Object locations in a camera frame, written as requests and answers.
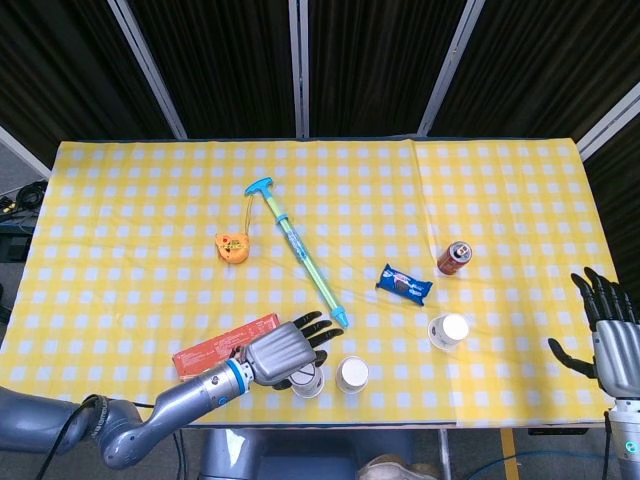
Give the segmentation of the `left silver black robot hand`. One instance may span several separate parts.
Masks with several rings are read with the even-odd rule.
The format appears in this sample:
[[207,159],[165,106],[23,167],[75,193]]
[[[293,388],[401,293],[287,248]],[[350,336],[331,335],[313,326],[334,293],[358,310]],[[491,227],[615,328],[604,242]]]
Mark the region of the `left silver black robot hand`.
[[290,377],[313,365],[321,367],[328,353],[320,346],[344,334],[344,330],[322,319],[320,311],[309,312],[240,347],[236,359],[247,364],[253,382],[274,390],[292,387]]

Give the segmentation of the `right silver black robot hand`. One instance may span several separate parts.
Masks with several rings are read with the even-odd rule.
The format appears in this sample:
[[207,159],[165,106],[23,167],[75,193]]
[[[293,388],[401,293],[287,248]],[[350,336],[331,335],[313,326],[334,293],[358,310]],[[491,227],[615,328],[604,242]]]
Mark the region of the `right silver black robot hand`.
[[583,300],[593,344],[590,362],[565,352],[554,339],[547,340],[554,357],[570,370],[598,381],[616,399],[639,398],[639,311],[627,292],[616,283],[586,267],[571,280]]

